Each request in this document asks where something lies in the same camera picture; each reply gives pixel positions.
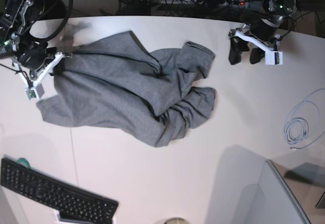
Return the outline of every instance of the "black keyboard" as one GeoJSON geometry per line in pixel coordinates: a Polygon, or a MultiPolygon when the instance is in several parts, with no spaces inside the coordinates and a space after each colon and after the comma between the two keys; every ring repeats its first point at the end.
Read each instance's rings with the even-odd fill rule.
{"type": "Polygon", "coordinates": [[[43,205],[91,223],[111,224],[118,203],[3,158],[1,185],[43,205]]]}

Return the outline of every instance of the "gray cloth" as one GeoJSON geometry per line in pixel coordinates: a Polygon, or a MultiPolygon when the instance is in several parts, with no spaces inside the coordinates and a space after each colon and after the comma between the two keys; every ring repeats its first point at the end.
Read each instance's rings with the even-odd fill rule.
{"type": "Polygon", "coordinates": [[[213,58],[192,42],[149,54],[132,32],[117,34],[65,60],[54,76],[58,95],[37,107],[49,123],[114,127],[151,146],[167,146],[210,117],[215,90],[191,84],[208,76],[213,58]]]}

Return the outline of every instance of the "white cable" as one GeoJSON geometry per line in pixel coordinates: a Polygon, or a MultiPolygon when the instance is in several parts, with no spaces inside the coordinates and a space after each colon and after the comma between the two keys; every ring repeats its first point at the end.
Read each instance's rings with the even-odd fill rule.
{"type": "MultiPolygon", "coordinates": [[[[320,92],[320,91],[325,91],[325,88],[320,88],[316,91],[314,91],[313,93],[309,94],[303,101],[301,101],[299,104],[297,104],[287,115],[286,119],[285,119],[285,123],[284,123],[284,127],[283,127],[283,136],[284,139],[286,140],[287,144],[289,145],[297,145],[302,143],[304,140],[308,139],[310,136],[313,135],[314,130],[309,133],[309,126],[308,126],[308,122],[301,118],[301,117],[294,117],[294,115],[297,113],[297,111],[302,108],[305,104],[310,103],[312,104],[316,110],[317,110],[317,114],[318,114],[318,125],[320,122],[320,111],[318,106],[309,101],[308,99],[310,99],[314,94],[320,92]],[[300,126],[300,133],[298,136],[293,136],[291,129],[295,126],[295,125],[299,125],[300,126]]],[[[313,140],[311,143],[307,144],[306,146],[303,147],[290,147],[290,149],[304,149],[307,148],[308,146],[312,145],[313,143],[315,143],[321,136],[323,136],[325,134],[325,131],[323,133],[321,133],[315,140],[313,140]]]]}

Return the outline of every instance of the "power strip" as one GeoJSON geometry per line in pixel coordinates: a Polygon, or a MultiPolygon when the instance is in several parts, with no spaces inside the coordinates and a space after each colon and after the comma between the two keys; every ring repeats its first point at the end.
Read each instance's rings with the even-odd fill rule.
{"type": "MultiPolygon", "coordinates": [[[[154,0],[157,3],[160,4],[165,4],[167,2],[167,4],[171,5],[173,4],[184,4],[184,1],[186,1],[188,4],[190,5],[194,5],[196,3],[197,0],[183,0],[183,3],[181,0],[154,0]]],[[[219,4],[218,7],[225,7],[225,6],[229,6],[229,5],[234,5],[236,8],[241,8],[241,9],[247,9],[250,8],[250,2],[240,2],[238,0],[219,0],[219,4]]]]}

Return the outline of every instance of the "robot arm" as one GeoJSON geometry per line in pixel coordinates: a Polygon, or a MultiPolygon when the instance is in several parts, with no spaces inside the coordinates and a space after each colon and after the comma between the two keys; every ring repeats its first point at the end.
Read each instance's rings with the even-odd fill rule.
{"type": "Polygon", "coordinates": [[[29,99],[40,99],[44,94],[42,80],[64,57],[70,55],[47,48],[48,41],[55,38],[68,21],[73,6],[69,0],[66,17],[59,28],[49,37],[39,39],[29,31],[51,9],[45,10],[44,0],[8,0],[5,13],[0,18],[0,58],[11,58],[13,66],[26,84],[29,99]],[[29,76],[21,72],[21,67],[29,69],[29,76]]]}
{"type": "Polygon", "coordinates": [[[241,16],[243,26],[229,32],[229,61],[232,65],[241,61],[242,52],[249,51],[248,43],[256,46],[250,55],[251,64],[260,62],[264,57],[267,65],[283,64],[283,53],[279,50],[282,38],[276,31],[284,17],[296,11],[296,0],[262,0],[262,4],[264,14],[244,12],[241,16]]]}

